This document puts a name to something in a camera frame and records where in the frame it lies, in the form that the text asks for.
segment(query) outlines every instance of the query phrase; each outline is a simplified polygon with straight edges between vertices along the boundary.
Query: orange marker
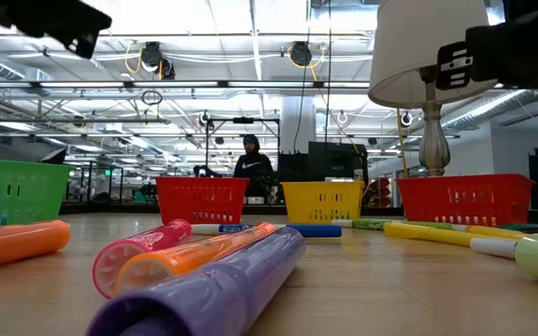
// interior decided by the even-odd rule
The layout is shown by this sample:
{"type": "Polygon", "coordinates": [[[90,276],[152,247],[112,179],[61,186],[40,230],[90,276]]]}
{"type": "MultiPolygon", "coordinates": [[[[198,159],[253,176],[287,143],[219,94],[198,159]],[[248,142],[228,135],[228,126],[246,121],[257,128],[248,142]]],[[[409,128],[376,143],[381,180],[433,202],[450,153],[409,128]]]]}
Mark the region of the orange marker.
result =
{"type": "Polygon", "coordinates": [[[132,257],[118,273],[115,294],[189,273],[209,261],[221,259],[275,231],[276,227],[273,224],[262,223],[248,230],[132,257]]]}
{"type": "Polygon", "coordinates": [[[0,265],[64,248],[70,228],[61,220],[0,227],[0,265]]]}

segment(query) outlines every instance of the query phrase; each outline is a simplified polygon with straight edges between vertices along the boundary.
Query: white lamp shade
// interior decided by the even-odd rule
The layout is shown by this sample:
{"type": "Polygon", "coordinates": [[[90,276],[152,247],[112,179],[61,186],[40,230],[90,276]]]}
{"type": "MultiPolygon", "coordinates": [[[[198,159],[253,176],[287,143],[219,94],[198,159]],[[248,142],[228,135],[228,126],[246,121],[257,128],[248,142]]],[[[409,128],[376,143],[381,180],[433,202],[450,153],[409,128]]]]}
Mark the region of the white lamp shade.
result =
{"type": "MultiPolygon", "coordinates": [[[[421,108],[425,83],[418,69],[437,64],[442,46],[464,41],[466,29],[488,25],[483,0],[382,0],[377,16],[369,98],[379,105],[421,108]]],[[[492,88],[496,81],[435,93],[455,102],[492,88]]]]}

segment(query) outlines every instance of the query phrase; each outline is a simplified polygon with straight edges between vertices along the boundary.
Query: black hoodie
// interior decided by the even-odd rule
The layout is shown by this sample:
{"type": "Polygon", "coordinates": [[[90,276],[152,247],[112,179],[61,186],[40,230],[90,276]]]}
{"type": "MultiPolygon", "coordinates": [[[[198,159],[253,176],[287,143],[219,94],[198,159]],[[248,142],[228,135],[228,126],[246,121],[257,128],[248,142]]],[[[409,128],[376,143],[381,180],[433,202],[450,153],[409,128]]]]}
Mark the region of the black hoodie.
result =
{"type": "Polygon", "coordinates": [[[234,177],[249,178],[252,182],[253,178],[264,175],[269,176],[273,172],[273,168],[269,158],[259,153],[259,139],[255,135],[249,134],[244,137],[244,143],[248,142],[254,143],[254,151],[238,159],[238,163],[235,165],[234,177]]]}

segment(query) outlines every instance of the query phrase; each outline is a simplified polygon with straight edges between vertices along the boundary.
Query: green plastic basket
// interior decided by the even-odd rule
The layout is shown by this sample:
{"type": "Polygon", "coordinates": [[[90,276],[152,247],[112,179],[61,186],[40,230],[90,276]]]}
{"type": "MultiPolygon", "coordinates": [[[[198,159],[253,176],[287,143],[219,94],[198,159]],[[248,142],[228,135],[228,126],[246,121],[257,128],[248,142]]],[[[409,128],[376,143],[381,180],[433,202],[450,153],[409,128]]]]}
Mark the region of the green plastic basket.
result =
{"type": "Polygon", "coordinates": [[[73,167],[0,161],[0,225],[55,219],[73,167]]]}

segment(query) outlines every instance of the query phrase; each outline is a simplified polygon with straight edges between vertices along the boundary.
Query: desk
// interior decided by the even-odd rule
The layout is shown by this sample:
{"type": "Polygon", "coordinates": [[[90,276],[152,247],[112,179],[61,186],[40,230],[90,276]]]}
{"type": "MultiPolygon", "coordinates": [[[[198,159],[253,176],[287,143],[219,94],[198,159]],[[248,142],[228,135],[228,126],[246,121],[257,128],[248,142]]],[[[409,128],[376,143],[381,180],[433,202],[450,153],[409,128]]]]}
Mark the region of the desk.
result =
{"type": "MultiPolygon", "coordinates": [[[[0,267],[0,335],[83,335],[105,301],[92,286],[96,253],[159,225],[154,214],[61,219],[73,234],[66,249],[0,267]]],[[[248,335],[538,336],[538,281],[511,260],[379,231],[345,229],[341,239],[307,242],[248,335]]]]}

